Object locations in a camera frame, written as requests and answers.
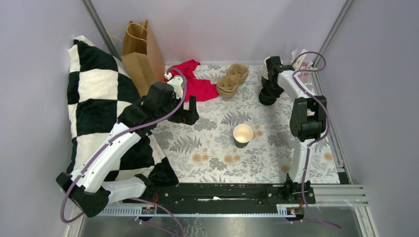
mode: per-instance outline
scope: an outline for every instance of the leaf pattern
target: leaf pattern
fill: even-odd
[[[228,68],[228,65],[200,65],[194,74],[196,78],[216,83]],[[166,120],[153,130],[180,182],[285,181],[286,173],[282,168],[291,167],[293,160],[294,137],[289,127],[293,101],[283,93],[274,105],[261,105],[258,99],[262,88],[261,70],[261,66],[249,66],[249,77],[232,98],[219,96],[198,102],[200,119],[195,125]],[[306,86],[313,88],[310,82]],[[255,132],[255,137],[243,149],[234,146],[232,134],[240,123],[248,124]],[[338,183],[330,156],[328,141],[313,146],[309,172],[312,183]]]

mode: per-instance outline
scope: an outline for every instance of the gray wall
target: gray wall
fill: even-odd
[[[262,63],[319,50],[345,0],[93,0],[106,25],[149,19],[166,63]],[[125,29],[109,30],[120,36]],[[120,50],[121,42],[113,39]]]
[[[71,154],[67,49],[78,35],[103,41],[80,0],[1,1],[0,19],[0,235],[58,237],[55,178]]]
[[[418,236],[419,1],[355,1],[321,84],[380,237]]]

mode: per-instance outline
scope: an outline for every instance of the red cloth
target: red cloth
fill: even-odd
[[[186,98],[185,101],[189,101],[190,95],[195,95],[197,101],[207,101],[218,96],[217,84],[211,84],[210,80],[196,79],[194,70],[200,65],[195,60],[189,60],[179,65],[172,66],[179,69],[186,77]],[[173,76],[179,75],[176,71],[172,70],[170,73]]]

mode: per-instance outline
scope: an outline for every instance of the paper bag handle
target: paper bag handle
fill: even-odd
[[[108,25],[106,25],[106,33],[108,33],[108,35],[109,35],[109,36],[112,36],[112,37],[114,37],[114,38],[116,38],[116,39],[118,39],[118,40],[120,40],[120,41],[122,42],[122,39],[120,39],[118,36],[116,36],[116,35],[113,35],[113,34],[109,33],[109,26],[110,26],[110,25],[112,25],[112,24],[116,24],[116,25],[120,26],[122,29],[124,28],[124,27],[122,26],[122,24],[121,24],[121,23],[118,23],[118,22],[111,22],[111,23],[109,23]],[[141,38],[135,37],[135,36],[133,36],[133,35],[131,35],[131,34],[129,33],[129,31],[128,31],[128,27],[129,27],[130,25],[133,25],[133,24],[136,24],[136,25],[138,25],[138,26],[141,26],[141,27],[142,27],[145,31],[147,31],[147,29],[146,29],[144,26],[142,26],[141,24],[136,23],[136,22],[132,22],[132,23],[129,23],[129,24],[128,24],[128,26],[126,27],[126,29],[125,29],[126,33],[127,33],[129,36],[131,36],[132,38],[134,38],[134,39],[138,39],[138,40],[142,40],[142,41],[144,41],[144,42],[147,42],[145,39],[141,39]]]

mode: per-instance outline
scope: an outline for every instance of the black and white checkered pillow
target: black and white checkered pillow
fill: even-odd
[[[67,168],[70,173],[96,151],[124,108],[140,96],[123,63],[95,47],[86,37],[75,38],[68,53],[67,99],[73,143],[71,164]],[[123,155],[105,181],[123,180],[136,174],[145,175],[156,186],[179,183],[151,133]]]

